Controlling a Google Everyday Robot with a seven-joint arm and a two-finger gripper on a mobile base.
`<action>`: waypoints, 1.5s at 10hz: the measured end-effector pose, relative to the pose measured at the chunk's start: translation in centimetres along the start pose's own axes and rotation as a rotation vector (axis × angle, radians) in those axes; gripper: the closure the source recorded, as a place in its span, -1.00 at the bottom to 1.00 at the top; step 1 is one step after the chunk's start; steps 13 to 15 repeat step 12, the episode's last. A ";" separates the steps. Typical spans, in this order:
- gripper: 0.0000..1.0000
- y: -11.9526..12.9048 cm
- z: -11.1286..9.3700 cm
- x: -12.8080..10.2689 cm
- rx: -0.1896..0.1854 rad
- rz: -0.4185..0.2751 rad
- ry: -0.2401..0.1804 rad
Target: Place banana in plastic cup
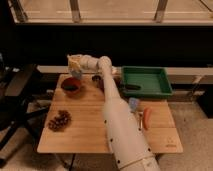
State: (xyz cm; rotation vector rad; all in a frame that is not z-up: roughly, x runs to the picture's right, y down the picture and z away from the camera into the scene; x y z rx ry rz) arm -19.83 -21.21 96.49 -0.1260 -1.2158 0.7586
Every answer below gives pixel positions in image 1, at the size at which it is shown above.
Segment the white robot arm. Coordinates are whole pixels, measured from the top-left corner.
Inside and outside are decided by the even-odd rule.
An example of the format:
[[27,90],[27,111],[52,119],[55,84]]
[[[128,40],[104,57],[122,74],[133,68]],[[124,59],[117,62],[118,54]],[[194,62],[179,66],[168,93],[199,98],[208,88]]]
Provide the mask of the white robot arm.
[[109,146],[120,171],[161,171],[155,155],[131,113],[128,103],[120,97],[113,79],[109,57],[95,58],[90,55],[68,55],[71,72],[82,69],[100,71],[104,82],[105,102],[103,116],[107,128]]

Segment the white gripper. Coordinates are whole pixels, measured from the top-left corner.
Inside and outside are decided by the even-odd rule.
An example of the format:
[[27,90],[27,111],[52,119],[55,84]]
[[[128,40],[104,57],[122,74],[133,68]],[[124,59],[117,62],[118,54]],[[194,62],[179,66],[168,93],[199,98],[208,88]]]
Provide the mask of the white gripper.
[[69,55],[68,56],[68,71],[69,73],[77,78],[81,79],[83,71],[88,68],[86,55]]

